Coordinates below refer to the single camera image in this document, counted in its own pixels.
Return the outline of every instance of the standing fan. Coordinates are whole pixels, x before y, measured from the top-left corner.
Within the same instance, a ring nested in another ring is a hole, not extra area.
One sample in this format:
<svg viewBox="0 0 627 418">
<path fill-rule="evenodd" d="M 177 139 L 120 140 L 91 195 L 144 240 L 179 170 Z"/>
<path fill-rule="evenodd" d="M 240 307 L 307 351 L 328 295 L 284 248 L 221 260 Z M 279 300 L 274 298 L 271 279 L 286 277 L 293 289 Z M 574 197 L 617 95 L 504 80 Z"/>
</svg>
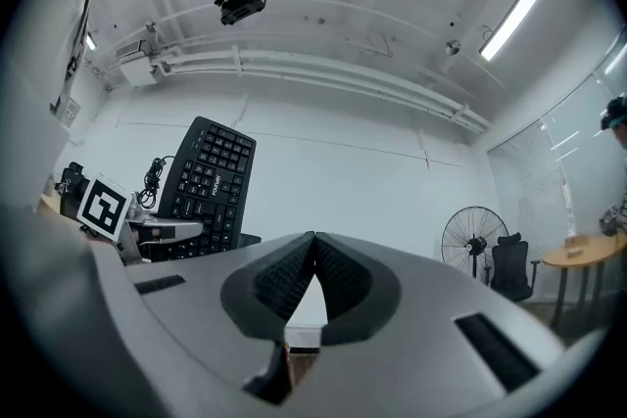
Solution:
<svg viewBox="0 0 627 418">
<path fill-rule="evenodd" d="M 506 237 L 506 225 L 493 211 L 478 206 L 462 209 L 449 220 L 442 235 L 442 260 L 455 268 L 477 277 L 477 260 L 482 256 L 485 268 L 492 267 L 492 248 L 499 237 Z"/>
</svg>

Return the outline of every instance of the round table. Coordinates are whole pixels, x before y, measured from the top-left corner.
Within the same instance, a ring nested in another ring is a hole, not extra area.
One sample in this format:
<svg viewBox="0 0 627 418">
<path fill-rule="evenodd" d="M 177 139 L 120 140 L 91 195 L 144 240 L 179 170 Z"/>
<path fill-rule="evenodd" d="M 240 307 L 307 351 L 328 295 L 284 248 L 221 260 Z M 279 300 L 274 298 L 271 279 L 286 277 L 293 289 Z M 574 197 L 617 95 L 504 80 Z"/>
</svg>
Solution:
<svg viewBox="0 0 627 418">
<path fill-rule="evenodd" d="M 581 290 L 579 292 L 579 301 L 577 302 L 577 310 L 579 314 L 583 312 L 584 302 L 586 299 L 586 291 L 588 288 L 588 275 L 590 274 L 590 266 L 597 266 L 597 278 L 595 281 L 595 290 L 593 291 L 592 304 L 588 315 L 588 326 L 592 327 L 595 323 L 597 305 L 601 294 L 603 284 L 603 268 L 604 263 L 619 254 L 627 247 L 627 235 L 617 234 L 613 237 L 606 236 L 590 236 L 587 242 L 581 245 L 574 245 L 568 249 L 582 248 L 583 252 L 579 255 L 568 257 L 567 248 L 558 248 L 549 251 L 542 257 L 542 263 L 548 266 L 560 268 L 559 275 L 559 292 L 557 293 L 557 303 L 555 305 L 555 313 L 551 321 L 551 327 L 556 330 L 559 324 L 559 318 L 563 310 L 564 294 L 566 292 L 566 280 L 569 268 L 583 268 L 581 278 Z"/>
</svg>

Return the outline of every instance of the black chair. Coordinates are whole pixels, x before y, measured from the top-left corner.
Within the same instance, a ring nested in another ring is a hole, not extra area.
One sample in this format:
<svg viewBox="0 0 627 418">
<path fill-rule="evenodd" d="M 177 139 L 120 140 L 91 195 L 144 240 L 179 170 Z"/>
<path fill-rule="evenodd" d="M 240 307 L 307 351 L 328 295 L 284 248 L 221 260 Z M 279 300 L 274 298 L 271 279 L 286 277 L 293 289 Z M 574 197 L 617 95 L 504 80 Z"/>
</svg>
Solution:
<svg viewBox="0 0 627 418">
<path fill-rule="evenodd" d="M 536 285 L 536 272 L 539 260 L 531 261 L 533 276 L 531 287 L 527 280 L 527 250 L 529 244 L 522 241 L 507 246 L 495 246 L 492 248 L 494 260 L 494 277 L 490 281 L 490 266 L 485 267 L 486 285 L 513 302 L 522 302 L 533 295 Z"/>
<path fill-rule="evenodd" d="M 518 244 L 521 238 L 520 232 L 517 232 L 507 237 L 499 237 L 497 242 L 499 243 L 499 246 L 509 246 L 511 244 Z"/>
</svg>

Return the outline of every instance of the black keyboard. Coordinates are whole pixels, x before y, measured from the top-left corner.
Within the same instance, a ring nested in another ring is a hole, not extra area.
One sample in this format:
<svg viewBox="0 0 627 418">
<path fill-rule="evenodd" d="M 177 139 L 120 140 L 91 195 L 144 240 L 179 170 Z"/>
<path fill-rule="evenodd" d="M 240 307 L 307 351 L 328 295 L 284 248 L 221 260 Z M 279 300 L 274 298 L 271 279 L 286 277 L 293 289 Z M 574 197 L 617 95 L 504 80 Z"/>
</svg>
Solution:
<svg viewBox="0 0 627 418">
<path fill-rule="evenodd" d="M 169 170 L 157 217 L 202 221 L 203 234 L 175 244 L 150 245 L 152 261 L 239 247 L 255 147 L 252 138 L 196 117 Z"/>
</svg>

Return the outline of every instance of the fluorescent light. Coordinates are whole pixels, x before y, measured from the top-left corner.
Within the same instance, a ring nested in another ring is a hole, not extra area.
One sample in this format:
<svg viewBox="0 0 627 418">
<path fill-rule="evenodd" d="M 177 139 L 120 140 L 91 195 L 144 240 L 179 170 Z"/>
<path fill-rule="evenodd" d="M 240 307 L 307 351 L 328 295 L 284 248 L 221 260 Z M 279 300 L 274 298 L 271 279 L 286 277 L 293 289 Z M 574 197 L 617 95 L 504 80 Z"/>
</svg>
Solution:
<svg viewBox="0 0 627 418">
<path fill-rule="evenodd" d="M 614 58 L 614 60 L 609 65 L 607 65 L 607 68 L 605 69 L 605 75 L 614 70 L 614 67 L 618 65 L 618 62 L 620 62 L 620 60 L 623 59 L 625 53 L 627 53 L 627 44 L 623 46 L 623 48 L 620 50 L 620 53 L 616 55 L 616 58 Z"/>
<path fill-rule="evenodd" d="M 94 42 L 94 39 L 91 38 L 91 33 L 87 33 L 87 45 L 89 46 L 89 49 L 91 49 L 92 51 L 95 51 L 96 47 L 98 47 L 96 43 Z"/>
<path fill-rule="evenodd" d="M 575 136 L 577 136 L 577 134 L 579 134 L 579 131 L 572 133 L 570 136 L 568 136 L 564 141 L 560 141 L 559 143 L 557 143 L 554 147 L 551 148 L 551 150 L 555 150 L 557 147 L 561 147 L 564 143 L 566 143 L 568 140 L 573 139 Z"/>
<path fill-rule="evenodd" d="M 518 28 L 518 25 L 522 23 L 535 3 L 536 0 L 518 0 L 509 15 L 507 15 L 505 22 L 497 28 L 497 31 L 490 37 L 488 43 L 481 49 L 481 56 L 488 61 L 492 60 Z"/>
<path fill-rule="evenodd" d="M 559 159 L 555 159 L 555 161 L 561 161 L 564 157 L 568 157 L 570 154 L 572 154 L 573 152 L 577 152 L 577 150 L 579 150 L 579 147 L 572 149 L 570 152 L 568 152 L 566 155 L 561 156 Z"/>
</svg>

